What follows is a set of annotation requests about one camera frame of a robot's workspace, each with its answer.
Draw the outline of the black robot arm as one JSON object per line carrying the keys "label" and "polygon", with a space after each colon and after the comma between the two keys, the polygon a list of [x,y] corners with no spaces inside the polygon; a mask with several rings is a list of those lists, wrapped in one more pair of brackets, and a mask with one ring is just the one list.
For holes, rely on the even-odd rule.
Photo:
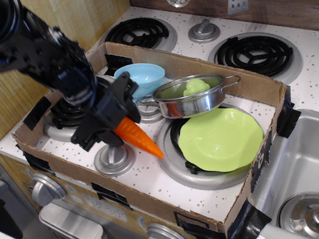
{"label": "black robot arm", "polygon": [[129,75],[108,87],[101,85],[79,43],[48,26],[20,0],[0,0],[0,73],[14,70],[60,91],[68,104],[83,110],[85,121],[72,143],[85,150],[96,142],[136,144],[128,131],[140,115],[132,102],[137,86]]}

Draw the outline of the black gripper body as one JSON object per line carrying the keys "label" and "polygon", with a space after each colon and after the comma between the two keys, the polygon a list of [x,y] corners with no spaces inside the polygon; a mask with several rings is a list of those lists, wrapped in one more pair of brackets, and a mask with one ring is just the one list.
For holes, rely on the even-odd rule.
{"label": "black gripper body", "polygon": [[132,95],[138,88],[128,72],[121,74],[108,88],[102,90],[102,97],[95,101],[94,106],[85,110],[85,118],[71,138],[73,144],[80,145],[89,151],[96,142],[101,142],[99,132],[114,130],[126,117],[122,107],[124,95]]}

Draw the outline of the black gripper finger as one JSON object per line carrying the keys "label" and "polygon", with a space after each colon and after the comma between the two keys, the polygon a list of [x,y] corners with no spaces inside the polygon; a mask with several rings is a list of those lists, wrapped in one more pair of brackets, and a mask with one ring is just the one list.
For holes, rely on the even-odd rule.
{"label": "black gripper finger", "polygon": [[100,140],[109,146],[121,147],[124,144],[123,140],[113,130],[102,130],[98,134]]}
{"label": "black gripper finger", "polygon": [[125,115],[134,121],[135,123],[140,123],[141,114],[139,113],[138,107],[133,102],[132,95],[124,95],[122,100],[122,107],[125,112]]}

